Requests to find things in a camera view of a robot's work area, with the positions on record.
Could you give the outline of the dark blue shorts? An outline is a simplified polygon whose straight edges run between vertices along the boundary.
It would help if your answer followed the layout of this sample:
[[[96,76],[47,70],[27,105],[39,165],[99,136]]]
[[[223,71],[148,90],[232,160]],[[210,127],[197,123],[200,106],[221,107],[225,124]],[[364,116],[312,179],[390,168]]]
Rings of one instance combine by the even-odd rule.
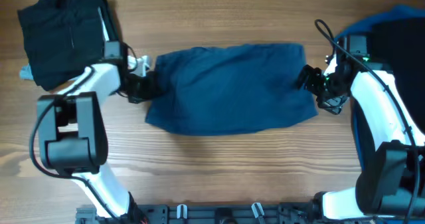
[[[172,134],[219,136],[287,128],[317,115],[296,86],[305,65],[297,43],[194,47],[157,57],[164,93],[145,121]]]

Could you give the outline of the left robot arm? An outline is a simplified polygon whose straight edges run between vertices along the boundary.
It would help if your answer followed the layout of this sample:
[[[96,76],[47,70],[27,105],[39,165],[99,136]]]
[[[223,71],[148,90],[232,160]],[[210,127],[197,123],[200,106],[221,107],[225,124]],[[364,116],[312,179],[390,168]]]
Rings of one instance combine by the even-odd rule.
[[[152,88],[153,75],[133,73],[140,66],[128,62],[131,47],[119,41],[104,44],[104,56],[91,64],[71,86],[41,96],[37,120],[29,140],[29,156],[43,174],[78,185],[94,204],[99,223],[148,223],[131,193],[107,163],[108,137],[100,110],[111,94],[123,92],[130,102],[145,101],[138,84]]]

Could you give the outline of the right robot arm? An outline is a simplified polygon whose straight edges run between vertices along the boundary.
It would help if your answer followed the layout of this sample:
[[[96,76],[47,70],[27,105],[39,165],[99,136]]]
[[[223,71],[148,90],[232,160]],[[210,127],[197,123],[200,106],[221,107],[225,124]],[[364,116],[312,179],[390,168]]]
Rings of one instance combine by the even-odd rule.
[[[297,85],[334,115],[351,104],[351,128],[361,165],[354,187],[318,193],[313,221],[424,218],[424,127],[400,94],[399,71],[372,48],[372,35],[332,41],[327,68],[305,66]]]

